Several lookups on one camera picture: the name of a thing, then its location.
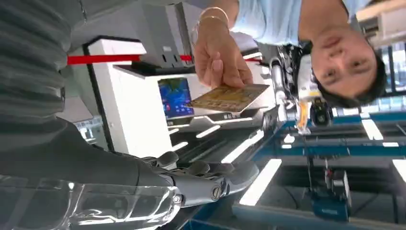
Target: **screen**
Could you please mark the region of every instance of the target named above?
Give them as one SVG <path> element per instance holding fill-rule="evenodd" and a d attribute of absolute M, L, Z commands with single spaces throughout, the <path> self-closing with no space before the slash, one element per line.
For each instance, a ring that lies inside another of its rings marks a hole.
<path fill-rule="evenodd" d="M 186 78 L 162 79 L 158 85 L 166 118 L 194 114 L 192 108 L 185 107 L 191 101 Z"/>

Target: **transparent plastic cover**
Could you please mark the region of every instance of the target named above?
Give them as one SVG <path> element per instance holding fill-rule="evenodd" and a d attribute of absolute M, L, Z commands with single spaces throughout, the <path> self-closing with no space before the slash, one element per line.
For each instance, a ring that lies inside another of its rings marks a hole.
<path fill-rule="evenodd" d="M 178 213 L 176 187 L 80 184 L 0 175 L 0 229 L 159 227 Z"/>

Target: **fingernail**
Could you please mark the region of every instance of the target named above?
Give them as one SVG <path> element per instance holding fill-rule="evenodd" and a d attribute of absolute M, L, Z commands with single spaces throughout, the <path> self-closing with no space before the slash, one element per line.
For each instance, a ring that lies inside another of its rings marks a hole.
<path fill-rule="evenodd" d="M 212 68 L 214 71 L 220 71 L 223 68 L 223 61 L 222 60 L 213 61 Z"/>

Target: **red barrier strap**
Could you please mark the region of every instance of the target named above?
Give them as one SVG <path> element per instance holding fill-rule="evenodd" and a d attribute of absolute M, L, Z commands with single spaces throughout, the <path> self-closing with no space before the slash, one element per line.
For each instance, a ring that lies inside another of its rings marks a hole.
<path fill-rule="evenodd" d="M 116 62 L 116 61 L 141 61 L 141 54 L 131 55 L 89 55 L 89 56 L 69 56 L 68 65 L 81 65 L 103 62 Z M 180 55 L 182 61 L 192 61 L 190 55 Z M 254 58 L 247 59 L 246 61 L 261 62 Z"/>

